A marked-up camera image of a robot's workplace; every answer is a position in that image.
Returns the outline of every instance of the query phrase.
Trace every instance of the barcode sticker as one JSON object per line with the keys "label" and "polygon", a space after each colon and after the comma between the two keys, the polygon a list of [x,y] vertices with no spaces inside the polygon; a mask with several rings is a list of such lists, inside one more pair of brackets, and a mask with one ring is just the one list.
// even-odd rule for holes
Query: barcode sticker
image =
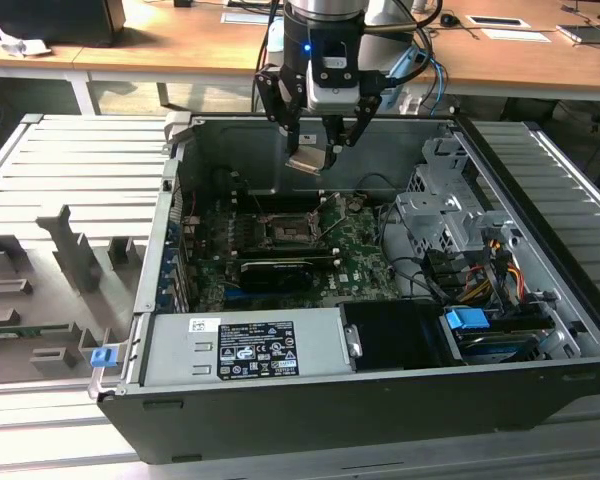
{"label": "barcode sticker", "polygon": [[189,320],[189,333],[217,332],[221,318],[192,318]]}

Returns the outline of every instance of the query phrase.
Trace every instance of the blue cable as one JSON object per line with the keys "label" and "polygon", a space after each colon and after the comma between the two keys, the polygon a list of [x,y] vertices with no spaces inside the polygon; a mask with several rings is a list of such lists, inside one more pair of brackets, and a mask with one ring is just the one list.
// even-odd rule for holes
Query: blue cable
{"label": "blue cable", "polygon": [[436,111],[436,107],[438,106],[438,104],[440,103],[440,100],[442,99],[442,92],[444,91],[444,76],[442,75],[442,69],[440,68],[440,65],[438,64],[438,62],[436,62],[432,58],[431,63],[433,64],[436,71],[438,72],[438,78],[440,79],[440,81],[438,82],[438,97],[436,98],[436,103],[431,108],[431,113],[430,113],[430,116],[433,116],[433,114]]}

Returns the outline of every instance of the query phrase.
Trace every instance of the paper sheet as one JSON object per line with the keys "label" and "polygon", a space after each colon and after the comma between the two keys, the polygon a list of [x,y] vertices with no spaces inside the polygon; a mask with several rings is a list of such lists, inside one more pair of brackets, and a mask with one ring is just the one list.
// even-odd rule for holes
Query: paper sheet
{"label": "paper sheet", "polygon": [[51,53],[42,40],[21,40],[4,33],[0,28],[0,48],[14,57]]}
{"label": "paper sheet", "polygon": [[492,40],[518,40],[521,42],[551,42],[547,37],[538,32],[525,32],[513,30],[498,30],[494,28],[483,28],[482,33]]}

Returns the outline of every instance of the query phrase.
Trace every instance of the table leg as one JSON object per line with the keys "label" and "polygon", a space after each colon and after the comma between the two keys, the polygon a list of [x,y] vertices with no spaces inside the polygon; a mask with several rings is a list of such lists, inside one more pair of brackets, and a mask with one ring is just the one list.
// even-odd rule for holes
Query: table leg
{"label": "table leg", "polygon": [[163,107],[169,106],[169,90],[167,90],[166,83],[156,83],[158,87],[158,98],[160,99],[160,105]]}
{"label": "table leg", "polygon": [[82,115],[100,115],[100,105],[85,80],[70,80]]}

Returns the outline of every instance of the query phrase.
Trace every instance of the motherboard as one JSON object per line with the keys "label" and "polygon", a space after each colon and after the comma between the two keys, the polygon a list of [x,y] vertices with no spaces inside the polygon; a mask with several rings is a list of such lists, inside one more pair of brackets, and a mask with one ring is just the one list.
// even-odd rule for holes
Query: motherboard
{"label": "motherboard", "polygon": [[335,307],[399,298],[364,195],[215,200],[189,259],[196,312]]}

